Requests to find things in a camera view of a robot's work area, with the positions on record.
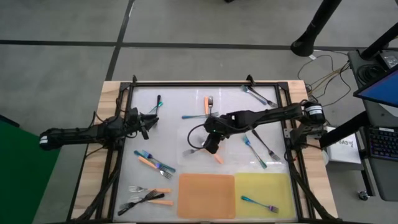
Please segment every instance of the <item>wire bundle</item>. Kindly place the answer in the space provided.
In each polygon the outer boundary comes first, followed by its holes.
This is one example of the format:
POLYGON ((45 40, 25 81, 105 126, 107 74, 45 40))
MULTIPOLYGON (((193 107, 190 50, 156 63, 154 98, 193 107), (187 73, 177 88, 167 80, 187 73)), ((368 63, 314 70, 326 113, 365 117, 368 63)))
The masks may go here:
MULTIPOLYGON (((326 107, 326 106, 330 106, 330 105, 333 105, 333 104, 337 103, 338 101, 340 101, 342 98, 344 98, 346 95, 348 95, 348 94, 350 93, 351 87, 344 81, 343 77, 341 76, 341 74, 342 74, 344 71, 346 71, 347 69, 349 69, 349 63, 347 62, 347 63, 345 63, 342 67, 340 67, 339 69, 334 70, 334 69, 333 69, 333 58, 332 58, 330 55, 320 55, 320 56, 318 56, 316 59, 318 59, 318 58, 320 58, 320 57, 330 57, 330 60, 331 60, 331 70, 332 70, 332 72, 329 73, 329 74, 327 74, 327 75, 325 75, 324 77, 319 78, 318 80, 316 80, 315 82, 313 82, 313 83, 311 83, 311 84, 308 84, 308 83, 305 84, 305 87, 306 87, 306 89, 307 89, 307 93, 308 93, 308 97, 309 97, 310 101, 316 101, 316 102, 318 103, 318 98, 326 94, 326 89, 328 88, 329 83, 330 83, 334 78, 336 78, 336 77, 340 77, 340 78, 341 78, 341 81, 343 81, 343 83, 348 87, 348 91, 347 91, 343 96, 341 96, 340 98, 338 98, 336 101, 334 101, 334 102, 332 102, 332 103, 329 103, 329 104, 326 104, 326 105, 323 106, 323 107, 326 107), (314 92, 317 91, 319 88, 321 88, 321 87, 322 87, 322 84, 325 83, 325 82, 327 82, 327 83, 326 83, 326 85, 325 85, 325 89, 323 90, 323 93, 322 93, 321 95, 319 95, 319 96, 314 96, 314 95, 313 95, 314 92)), ((313 61, 315 61, 315 60, 311 60, 311 61, 305 63, 305 64, 300 68, 300 70, 299 70, 298 73, 297 73, 297 78, 298 78, 298 79, 301 80, 301 78, 300 78, 300 72, 303 70, 303 68, 304 68, 306 65, 310 64, 311 62, 313 62, 313 61)))

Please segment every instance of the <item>tripod leg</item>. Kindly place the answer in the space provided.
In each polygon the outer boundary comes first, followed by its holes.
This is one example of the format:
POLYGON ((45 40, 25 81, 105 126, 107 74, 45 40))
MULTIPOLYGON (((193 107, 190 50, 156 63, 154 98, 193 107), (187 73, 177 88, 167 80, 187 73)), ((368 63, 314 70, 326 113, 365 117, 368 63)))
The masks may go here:
POLYGON ((290 46, 292 52, 301 57, 310 56, 318 34, 321 32, 341 0, 323 0, 310 25, 301 37, 290 46))

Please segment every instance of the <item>keyboard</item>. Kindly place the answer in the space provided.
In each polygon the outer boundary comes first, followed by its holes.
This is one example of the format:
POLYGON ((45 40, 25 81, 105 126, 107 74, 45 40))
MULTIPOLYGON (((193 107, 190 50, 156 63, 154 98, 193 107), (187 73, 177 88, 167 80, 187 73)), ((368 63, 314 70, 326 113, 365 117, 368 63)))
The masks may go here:
POLYGON ((368 136, 372 157, 398 161, 398 132, 393 129, 369 128, 368 136))

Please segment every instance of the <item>green backdrop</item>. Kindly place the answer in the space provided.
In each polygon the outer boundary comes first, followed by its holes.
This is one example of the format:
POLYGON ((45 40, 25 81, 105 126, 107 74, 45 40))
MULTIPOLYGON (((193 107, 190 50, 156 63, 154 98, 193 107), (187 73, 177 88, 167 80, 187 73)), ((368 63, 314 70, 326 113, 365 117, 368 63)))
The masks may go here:
POLYGON ((58 154, 42 150, 38 136, 0 121, 0 223, 32 223, 58 154))

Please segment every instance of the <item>gray floor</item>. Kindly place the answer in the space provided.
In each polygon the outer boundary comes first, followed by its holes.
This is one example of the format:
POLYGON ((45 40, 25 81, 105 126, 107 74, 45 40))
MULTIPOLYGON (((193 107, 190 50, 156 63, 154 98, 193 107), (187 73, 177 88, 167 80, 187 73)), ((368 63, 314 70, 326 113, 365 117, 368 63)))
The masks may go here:
MULTIPOLYGON (((290 45, 306 28, 320 1, 300 3, 258 0, 137 0, 125 42, 290 45)), ((0 2, 0 39, 115 41, 127 0, 0 2)), ((363 47, 398 20, 394 0, 343 1, 316 45, 363 47)), ((391 43, 398 46, 398 41, 391 43)), ((51 127, 86 126, 96 109, 112 47, 49 47, 0 45, 0 114, 39 134, 51 127)), ((334 66, 347 58, 332 52, 334 66)), ((113 80, 237 80, 247 74, 263 80, 295 80, 309 58, 286 50, 143 49, 122 48, 113 80)), ((331 72, 330 59, 307 65, 300 76, 311 83, 331 72)), ((357 89, 351 70, 343 78, 357 89)), ((347 91, 333 80, 324 105, 347 91)), ((331 124, 344 123, 363 110, 352 92, 325 108, 331 124)), ((84 146, 64 147, 43 197, 35 223, 65 220, 80 168, 84 146)), ((395 223, 398 203, 379 197, 356 198, 363 189, 358 171, 328 168, 341 218, 357 222, 395 223)))

